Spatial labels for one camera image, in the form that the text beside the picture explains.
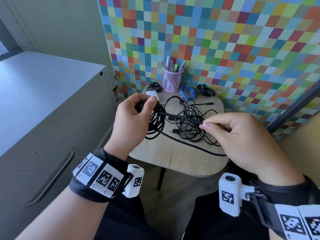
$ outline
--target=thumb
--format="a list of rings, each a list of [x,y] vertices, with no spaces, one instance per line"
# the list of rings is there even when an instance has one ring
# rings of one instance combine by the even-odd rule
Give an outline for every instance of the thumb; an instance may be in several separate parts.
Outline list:
[[[220,126],[214,123],[205,122],[199,126],[200,129],[205,130],[209,134],[215,137],[217,141],[221,144],[221,142],[226,140],[226,137],[229,136],[229,133],[222,129]]]
[[[143,109],[141,111],[141,114],[144,116],[149,116],[151,115],[153,109],[155,108],[157,103],[157,97],[156,96],[151,96],[148,98],[148,100],[145,102]]]

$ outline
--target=person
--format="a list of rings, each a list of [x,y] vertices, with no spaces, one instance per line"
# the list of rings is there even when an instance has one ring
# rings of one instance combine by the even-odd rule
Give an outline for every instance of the person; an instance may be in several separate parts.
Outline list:
[[[140,113],[135,109],[139,101],[145,101]],[[139,93],[123,101],[118,106],[113,132],[104,150],[126,161],[146,136],[156,102],[156,97]],[[249,113],[217,114],[206,119],[200,128],[213,135],[235,167],[249,177],[255,174],[262,182],[274,186],[299,185],[306,180],[265,127]],[[197,198],[183,239],[281,239],[272,230],[268,235],[268,229],[261,225],[253,206],[249,203],[242,208],[245,206],[245,213],[231,217],[220,210],[216,192]],[[121,194],[109,203],[98,203],[80,197],[67,187],[16,239],[161,237],[145,222],[138,196],[128,199]]]

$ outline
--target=gray wall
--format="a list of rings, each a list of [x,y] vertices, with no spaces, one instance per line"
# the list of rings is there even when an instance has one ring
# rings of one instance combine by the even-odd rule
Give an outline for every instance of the gray wall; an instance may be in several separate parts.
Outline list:
[[[112,70],[97,0],[0,0],[0,19],[25,51]]]

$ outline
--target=black frame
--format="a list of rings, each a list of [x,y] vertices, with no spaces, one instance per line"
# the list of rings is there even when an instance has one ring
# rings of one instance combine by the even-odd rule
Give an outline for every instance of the black frame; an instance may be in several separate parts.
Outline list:
[[[0,40],[7,48],[8,52],[0,55],[0,61],[8,59],[11,56],[23,52],[22,48],[17,44],[14,37],[11,35],[5,24],[0,19]]]
[[[302,110],[308,103],[310,103],[318,94],[320,94],[320,80],[318,80],[311,88],[309,88],[301,97],[294,102],[289,108],[277,119],[272,122],[266,129],[270,134],[274,133],[284,123],[291,119],[296,113]]]

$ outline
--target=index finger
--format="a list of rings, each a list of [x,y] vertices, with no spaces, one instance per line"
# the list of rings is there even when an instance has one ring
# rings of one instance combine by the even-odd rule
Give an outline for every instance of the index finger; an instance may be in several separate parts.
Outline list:
[[[229,125],[234,128],[239,122],[246,120],[245,117],[248,113],[219,113],[210,118],[205,119],[203,122],[210,122],[214,124]]]
[[[147,101],[150,95],[142,94],[142,93],[134,93],[130,97],[128,97],[124,102],[126,103],[138,103],[140,101]]]

